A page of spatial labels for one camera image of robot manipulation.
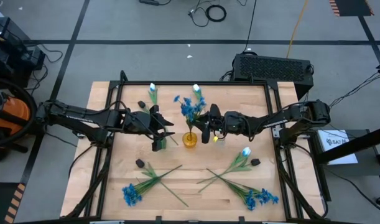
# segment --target yellow vase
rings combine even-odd
[[[197,144],[197,135],[195,133],[187,132],[183,135],[183,143],[187,149],[194,148]]]

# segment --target wooden table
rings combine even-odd
[[[109,82],[93,83],[88,108],[93,110],[104,108],[108,85]],[[222,173],[235,155],[244,147],[249,146],[252,150],[250,158],[259,158],[261,164],[253,167],[252,171],[230,173],[225,177],[257,189],[265,188],[282,198],[270,129],[265,129],[256,135],[253,142],[249,142],[245,136],[229,134],[224,142],[213,143],[211,140],[209,144],[202,144],[201,132],[195,130],[198,135],[196,148],[194,150],[185,149],[182,136],[188,131],[188,127],[184,117],[180,114],[180,105],[173,103],[173,98],[175,95],[194,98],[192,87],[190,85],[170,85],[158,86],[158,88],[160,112],[166,120],[175,124],[169,127],[169,131],[176,132],[173,137],[179,145],[177,146],[167,138],[168,148],[166,150],[152,152],[151,141],[145,136],[116,134],[102,219],[155,220],[155,217],[160,215],[163,220],[236,221],[239,216],[244,216],[246,221],[285,221],[284,206],[281,200],[278,204],[258,205],[254,211],[249,211],[239,197],[222,181],[216,181],[200,194],[198,191],[205,184],[196,184],[200,180],[212,176],[205,170],[206,168]],[[248,116],[256,117],[268,114],[262,86],[201,86],[201,88],[206,103],[209,105],[216,103],[222,114],[228,110],[240,111]],[[147,91],[148,86],[146,85],[125,85],[121,99],[127,107],[136,111],[139,109],[137,105],[139,100],[145,101],[148,105],[152,104]],[[297,102],[293,83],[279,83],[279,93],[282,106]],[[299,139],[297,143],[308,149],[306,140]],[[88,146],[87,140],[79,140],[75,156]],[[61,215],[69,213],[88,189],[95,151],[85,154],[73,167]],[[315,211],[323,214],[322,200],[311,158],[299,149],[292,150],[292,158],[299,190]],[[160,184],[151,189],[142,202],[135,207],[128,207],[121,189],[130,183],[136,184],[136,178],[140,181],[148,179],[147,176],[141,174],[142,169],[136,166],[136,159],[150,162],[157,174],[163,174],[182,164],[180,169],[165,176],[163,182],[186,201],[189,207],[183,205]],[[291,213],[293,217],[296,217],[293,196],[290,189],[287,188],[287,190]],[[98,193],[95,193],[91,211],[93,215],[97,199]]]

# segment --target yellow cable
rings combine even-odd
[[[289,57],[289,52],[290,52],[290,48],[292,47],[292,42],[294,41],[294,37],[295,37],[295,33],[296,33],[296,29],[297,29],[297,26],[298,26],[299,23],[300,23],[300,20],[302,20],[303,13],[304,13],[304,10],[306,9],[307,3],[308,3],[308,0],[306,0],[306,1],[304,2],[302,12],[300,12],[299,19],[297,20],[297,23],[296,23],[295,29],[294,29],[294,31],[293,31],[293,33],[292,33],[292,37],[290,38],[289,48],[288,48],[288,53],[287,53],[287,58]]]

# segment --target blue flower cluster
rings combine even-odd
[[[134,188],[133,184],[130,184],[128,187],[122,188],[123,198],[125,199],[127,205],[135,206],[137,201],[141,202],[142,197],[139,195]]]
[[[245,204],[250,211],[253,211],[256,208],[256,201],[253,199],[253,191],[250,190],[247,196],[245,196]]]
[[[195,106],[191,105],[191,99],[190,98],[183,98],[184,103],[180,102],[180,96],[176,96],[173,99],[173,102],[179,102],[180,108],[182,109],[182,115],[185,116],[190,122],[194,121],[194,116],[198,113],[201,113],[201,111],[206,106],[205,98],[201,97],[198,103],[195,104]]]
[[[272,201],[273,204],[278,203],[279,198],[277,196],[272,195],[268,190],[262,189],[262,192],[259,194],[256,194],[255,197],[259,199],[259,202],[261,205],[264,203],[267,203],[269,201]]]

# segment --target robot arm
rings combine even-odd
[[[85,135],[89,141],[98,147],[108,147],[108,136],[111,133],[143,134],[153,140],[152,150],[158,151],[162,148],[163,138],[174,133],[166,132],[164,126],[173,124],[166,121],[159,114],[157,105],[150,109],[150,113],[142,111],[131,112],[126,105],[117,101],[113,106],[120,103],[124,109],[110,110],[109,108],[95,111],[77,106],[66,105],[57,100],[48,100],[41,103],[37,114],[36,122],[42,125],[59,124],[74,133]],[[98,127],[89,126],[86,123],[96,124]]]
[[[227,134],[242,134],[253,141],[254,136],[263,129],[291,121],[296,123],[291,128],[280,130],[282,144],[296,142],[296,138],[312,127],[325,126],[330,122],[329,106],[321,101],[294,103],[278,112],[260,118],[243,115],[237,111],[227,111],[220,114],[217,105],[212,104],[210,111],[201,115],[194,125],[202,131],[202,143],[208,143],[210,132],[219,131],[225,138]]]

